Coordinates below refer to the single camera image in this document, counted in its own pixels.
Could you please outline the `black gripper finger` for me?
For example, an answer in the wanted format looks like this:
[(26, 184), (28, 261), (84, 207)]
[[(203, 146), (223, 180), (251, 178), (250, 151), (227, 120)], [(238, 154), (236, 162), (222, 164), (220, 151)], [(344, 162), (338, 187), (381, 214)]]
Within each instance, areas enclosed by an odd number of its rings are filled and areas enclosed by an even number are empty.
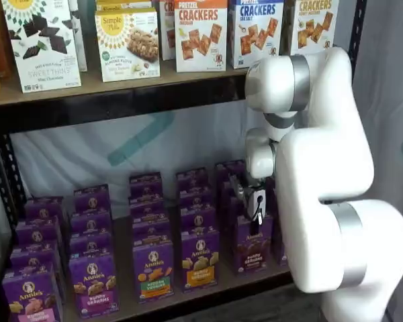
[(263, 214), (257, 213), (251, 221), (250, 235), (258, 235), (263, 224)]

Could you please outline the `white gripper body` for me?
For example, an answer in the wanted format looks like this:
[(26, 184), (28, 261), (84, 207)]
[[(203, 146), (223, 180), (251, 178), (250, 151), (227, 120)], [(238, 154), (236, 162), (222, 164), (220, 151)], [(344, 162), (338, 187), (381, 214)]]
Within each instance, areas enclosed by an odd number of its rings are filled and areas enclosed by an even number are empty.
[(254, 217), (257, 213), (265, 216), (266, 193), (263, 187), (255, 187), (249, 191), (247, 197), (247, 213), (249, 217)]

